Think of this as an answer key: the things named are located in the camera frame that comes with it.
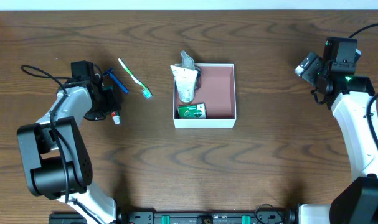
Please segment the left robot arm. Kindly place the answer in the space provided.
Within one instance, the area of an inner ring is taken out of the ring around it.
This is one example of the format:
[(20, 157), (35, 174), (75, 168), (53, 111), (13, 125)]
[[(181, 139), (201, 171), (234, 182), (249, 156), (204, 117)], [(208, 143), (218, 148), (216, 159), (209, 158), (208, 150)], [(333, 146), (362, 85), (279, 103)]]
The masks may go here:
[(86, 60), (71, 64), (71, 77), (55, 77), (39, 68), (35, 77), (49, 78), (59, 88), (43, 117), (17, 130), (26, 184), (32, 195), (71, 206), (85, 223), (127, 223), (115, 199), (93, 180), (90, 156), (79, 131), (83, 120), (112, 117), (120, 124), (120, 105), (104, 74)]

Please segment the green soap bar box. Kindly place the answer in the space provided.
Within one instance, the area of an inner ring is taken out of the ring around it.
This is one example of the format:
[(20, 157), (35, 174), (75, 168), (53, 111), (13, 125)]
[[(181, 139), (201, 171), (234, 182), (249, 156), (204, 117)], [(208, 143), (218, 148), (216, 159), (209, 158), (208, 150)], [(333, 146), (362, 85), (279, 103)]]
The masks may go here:
[(177, 110), (181, 119), (206, 119), (206, 107), (204, 103), (179, 106)]

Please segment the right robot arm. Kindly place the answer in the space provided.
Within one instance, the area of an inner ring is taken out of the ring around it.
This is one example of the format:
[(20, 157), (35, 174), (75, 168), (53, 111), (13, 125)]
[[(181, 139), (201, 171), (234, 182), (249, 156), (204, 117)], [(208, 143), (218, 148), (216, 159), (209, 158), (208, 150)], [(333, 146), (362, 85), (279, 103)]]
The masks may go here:
[(360, 56), (356, 39), (328, 37), (323, 56), (311, 52), (295, 69), (338, 122), (352, 179), (330, 204), (300, 205), (297, 223), (378, 223), (378, 93), (355, 74)]

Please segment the Colgate toothpaste tube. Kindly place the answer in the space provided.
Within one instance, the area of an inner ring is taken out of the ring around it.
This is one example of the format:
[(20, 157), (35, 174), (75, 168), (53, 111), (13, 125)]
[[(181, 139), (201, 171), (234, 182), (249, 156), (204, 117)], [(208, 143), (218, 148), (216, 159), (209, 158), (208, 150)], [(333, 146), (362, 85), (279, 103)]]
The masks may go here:
[(120, 114), (119, 114), (120, 104), (114, 94), (113, 87), (106, 86), (104, 87), (103, 92), (106, 97), (105, 114), (110, 115), (112, 117), (113, 122), (116, 125), (119, 125), (121, 123)]

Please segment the clear pump soap bottle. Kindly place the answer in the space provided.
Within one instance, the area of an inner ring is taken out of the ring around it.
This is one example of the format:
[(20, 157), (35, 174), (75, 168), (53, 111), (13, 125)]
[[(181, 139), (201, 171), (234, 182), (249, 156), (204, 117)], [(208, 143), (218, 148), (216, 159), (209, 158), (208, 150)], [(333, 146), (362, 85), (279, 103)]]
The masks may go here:
[(183, 68), (195, 70), (197, 72), (195, 90), (201, 87), (201, 69), (195, 66), (194, 59), (190, 57), (184, 50), (180, 52), (181, 54), (181, 65)]

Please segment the blue disposable razor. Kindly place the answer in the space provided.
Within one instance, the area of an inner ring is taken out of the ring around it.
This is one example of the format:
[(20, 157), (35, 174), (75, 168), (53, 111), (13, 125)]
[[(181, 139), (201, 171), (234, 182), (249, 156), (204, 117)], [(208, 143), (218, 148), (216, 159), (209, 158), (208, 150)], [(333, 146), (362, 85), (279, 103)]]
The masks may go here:
[(110, 68), (107, 71), (105, 71), (103, 73), (103, 77), (110, 77), (125, 94), (129, 93), (127, 87), (125, 87), (124, 84), (114, 74), (113, 68)]

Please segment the white lotion tube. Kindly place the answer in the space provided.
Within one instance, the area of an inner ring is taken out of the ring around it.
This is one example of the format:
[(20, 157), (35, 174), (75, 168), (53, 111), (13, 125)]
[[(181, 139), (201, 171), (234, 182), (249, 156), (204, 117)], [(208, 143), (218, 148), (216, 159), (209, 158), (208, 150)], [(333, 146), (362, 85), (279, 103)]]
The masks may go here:
[(194, 99), (198, 71), (174, 65), (171, 65), (171, 70), (174, 75), (179, 99), (183, 103), (190, 103)]

